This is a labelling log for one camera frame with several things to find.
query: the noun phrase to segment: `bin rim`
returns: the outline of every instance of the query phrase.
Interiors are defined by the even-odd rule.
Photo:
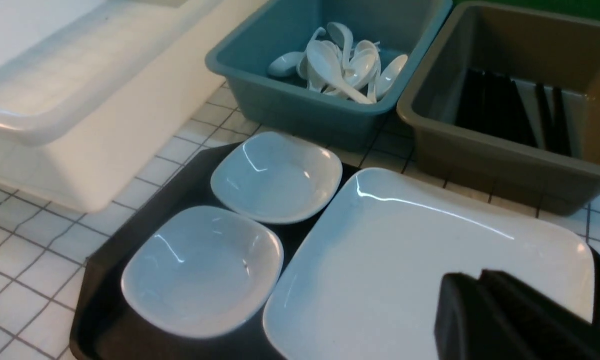
[[[463,2],[462,4],[456,6],[451,15],[446,20],[446,23],[440,29],[437,37],[435,37],[433,43],[429,47],[426,55],[422,58],[420,66],[416,69],[413,74],[409,84],[405,87],[402,96],[398,100],[398,105],[396,107],[396,111],[398,112],[398,116],[404,121],[406,124],[414,127],[414,128],[423,128],[429,131],[437,132],[446,137],[456,138],[456,139],[465,139],[468,141],[474,141],[478,144],[492,146],[494,148],[498,148],[500,150],[511,151],[518,155],[524,155],[530,159],[535,161],[545,162],[551,166],[557,168],[568,169],[572,173],[578,173],[586,176],[596,176],[600,178],[600,164],[596,164],[594,162],[588,162],[582,159],[578,159],[576,157],[568,157],[564,155],[559,155],[553,152],[549,152],[546,150],[532,148],[531,146],[522,145],[516,143],[514,141],[508,141],[507,139],[501,139],[499,137],[482,134],[477,131],[467,130],[449,123],[443,123],[431,118],[427,118],[424,116],[420,116],[417,114],[412,108],[413,101],[415,97],[419,93],[419,89],[422,87],[424,80],[430,74],[433,64],[435,64],[435,60],[437,59],[440,52],[444,49],[446,44],[449,41],[450,35],[453,34],[453,31],[457,27],[458,23],[464,16],[464,14],[471,8],[475,7],[489,7],[494,9],[503,9],[509,10],[512,12],[520,12],[524,14],[533,14],[534,16],[542,16],[549,17],[558,20],[572,21],[575,23],[583,23],[586,25],[595,25],[600,27],[600,21],[592,20],[588,18],[579,18],[577,16],[571,16],[567,14],[556,14],[542,10],[535,9],[526,9],[525,7],[517,7],[511,5],[502,5],[502,4],[494,4],[487,1],[468,1]]]
[[[222,51],[224,51],[233,41],[248,27],[253,25],[253,23],[257,22],[262,16],[265,16],[266,12],[274,7],[277,3],[282,2],[284,0],[270,0],[268,3],[264,4],[258,11],[251,14],[247,20],[242,22],[238,27],[236,27],[230,34],[228,34],[222,41],[220,41],[215,47],[206,54],[204,59],[206,63],[206,68],[208,68],[213,73],[217,75],[222,75],[227,79],[235,78],[239,80],[243,80],[245,82],[251,82],[252,84],[261,85],[270,89],[274,89],[275,91],[282,92],[289,96],[296,96],[298,98],[303,98],[304,100],[309,100],[314,103],[320,103],[326,105],[328,107],[334,107],[337,109],[341,109],[343,112],[355,112],[358,114],[364,114],[365,116],[375,116],[378,114],[384,114],[394,109],[396,103],[402,94],[402,91],[410,82],[412,75],[416,71],[419,66],[419,63],[428,50],[431,41],[427,39],[434,39],[435,35],[438,34],[440,27],[444,24],[449,11],[453,7],[453,0],[440,0],[439,8],[436,11],[435,16],[433,16],[428,23],[428,26],[425,28],[424,32],[422,32],[418,43],[414,50],[409,54],[409,60],[405,64],[404,68],[396,78],[393,86],[389,89],[387,94],[382,98],[382,100],[378,101],[375,104],[358,104],[351,100],[345,100],[342,98],[338,98],[336,96],[325,96],[321,93],[317,93],[315,91],[309,91],[305,88],[300,88],[299,86],[295,86],[292,84],[286,84],[285,82],[281,82],[279,80],[271,79],[266,76],[256,75],[253,73],[249,73],[244,70],[240,70],[237,68],[232,68],[231,66],[227,66],[225,64],[220,63],[218,60],[218,56]]]

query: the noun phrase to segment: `black tray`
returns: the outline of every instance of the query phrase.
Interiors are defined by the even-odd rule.
[[[70,337],[71,352],[78,360],[283,359],[266,339],[263,309],[222,337],[185,339],[142,319],[128,306],[120,287],[122,271],[135,251],[172,216],[196,205],[226,208],[213,195],[210,179],[238,145],[199,153],[89,259]],[[358,170],[343,164],[340,187]],[[268,225],[282,241],[282,271],[321,214],[293,225]],[[594,259],[594,325],[600,328],[600,256],[595,251]]]

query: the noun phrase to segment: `white square bowl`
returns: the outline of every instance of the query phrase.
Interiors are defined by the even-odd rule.
[[[135,312],[168,333],[218,337],[262,307],[283,259],[280,240],[265,226],[218,207],[191,207],[133,255],[122,293]]]
[[[293,224],[324,208],[338,189],[342,163],[296,137],[263,132],[233,150],[211,177],[211,189],[234,212],[269,224]]]

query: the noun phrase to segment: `olive plastic bin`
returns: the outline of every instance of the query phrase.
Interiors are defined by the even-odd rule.
[[[527,100],[535,82],[562,88],[574,156],[455,126],[470,68],[510,75]],[[525,107],[533,127],[537,106]],[[600,22],[488,2],[462,3],[440,30],[397,109],[414,127],[421,170],[571,214],[600,194]]]
[[[378,121],[392,112],[407,82],[451,9],[451,0],[271,0],[206,56],[226,76],[244,116],[343,148],[366,144]],[[303,51],[318,27],[350,27],[355,40],[380,41],[382,65],[406,53],[393,88],[373,105],[311,92],[299,77],[274,79],[267,66],[280,55]]]

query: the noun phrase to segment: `teal plastic tub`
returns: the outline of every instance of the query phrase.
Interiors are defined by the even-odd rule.
[[[227,78],[248,119],[341,148],[359,148],[394,111],[451,6],[451,0],[271,0],[206,55],[206,66]],[[356,41],[380,41],[383,67],[399,54],[409,55],[377,104],[309,91],[299,77],[266,74],[279,55],[303,51],[316,28],[330,21],[350,27]]]

